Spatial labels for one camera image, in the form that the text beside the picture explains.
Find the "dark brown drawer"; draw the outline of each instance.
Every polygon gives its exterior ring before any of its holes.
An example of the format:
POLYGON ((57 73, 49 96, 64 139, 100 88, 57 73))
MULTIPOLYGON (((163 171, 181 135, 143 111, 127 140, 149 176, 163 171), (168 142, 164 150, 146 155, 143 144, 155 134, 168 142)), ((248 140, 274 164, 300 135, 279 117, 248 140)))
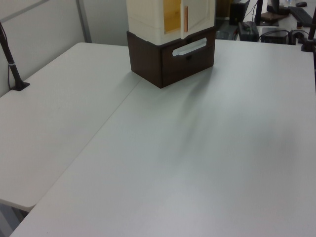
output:
POLYGON ((173 84, 213 66, 215 33, 216 28, 211 27, 185 39, 154 45, 127 32, 131 69, 159 88, 173 84), (199 44, 199 41, 193 51, 181 48, 204 38, 206 43, 202 40, 199 44), (181 50, 173 55, 172 52, 178 48, 181 50))
POLYGON ((162 86, 173 84, 214 64, 214 47, 201 48, 186 55, 166 53, 162 61, 162 86))

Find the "stacked storage unit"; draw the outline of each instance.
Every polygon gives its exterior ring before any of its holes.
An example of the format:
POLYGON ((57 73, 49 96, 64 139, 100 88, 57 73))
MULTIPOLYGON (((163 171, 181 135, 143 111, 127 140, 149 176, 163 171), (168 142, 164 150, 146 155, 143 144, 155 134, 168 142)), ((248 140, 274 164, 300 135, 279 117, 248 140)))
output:
POLYGON ((126 3, 132 71, 162 88, 213 66, 215 0, 126 3))

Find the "office desk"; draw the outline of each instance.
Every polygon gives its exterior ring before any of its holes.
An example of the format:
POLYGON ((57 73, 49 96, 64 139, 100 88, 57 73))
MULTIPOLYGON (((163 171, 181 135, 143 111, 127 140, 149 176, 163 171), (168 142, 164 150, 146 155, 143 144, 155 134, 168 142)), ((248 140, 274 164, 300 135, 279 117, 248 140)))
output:
POLYGON ((125 48, 79 43, 0 98, 0 203, 30 211, 139 82, 125 48))
POLYGON ((12 237, 315 237, 315 141, 313 55, 217 40, 141 80, 12 237))

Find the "drawer handle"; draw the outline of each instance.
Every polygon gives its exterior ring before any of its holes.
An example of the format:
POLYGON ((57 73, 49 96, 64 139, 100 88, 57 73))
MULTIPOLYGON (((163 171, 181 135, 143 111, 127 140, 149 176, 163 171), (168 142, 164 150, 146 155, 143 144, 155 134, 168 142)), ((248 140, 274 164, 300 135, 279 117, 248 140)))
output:
POLYGON ((177 48, 175 49, 173 52, 172 52, 172 55, 173 56, 177 56, 177 55, 184 55, 184 54, 187 54, 187 53, 190 53, 194 50, 197 50, 199 48, 202 48, 204 46, 206 46, 206 43, 207 43, 207 39, 206 38, 202 38, 198 41, 194 41, 190 44, 187 44, 185 46, 182 46, 180 48, 177 48))

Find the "cream cabinet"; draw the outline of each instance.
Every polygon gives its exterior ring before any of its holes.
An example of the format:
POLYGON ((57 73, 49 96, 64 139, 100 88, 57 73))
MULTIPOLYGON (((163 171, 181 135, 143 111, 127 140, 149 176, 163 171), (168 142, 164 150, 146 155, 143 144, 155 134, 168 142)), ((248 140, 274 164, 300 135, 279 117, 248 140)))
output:
POLYGON ((155 45, 215 25, 216 0, 126 0, 129 31, 155 45))

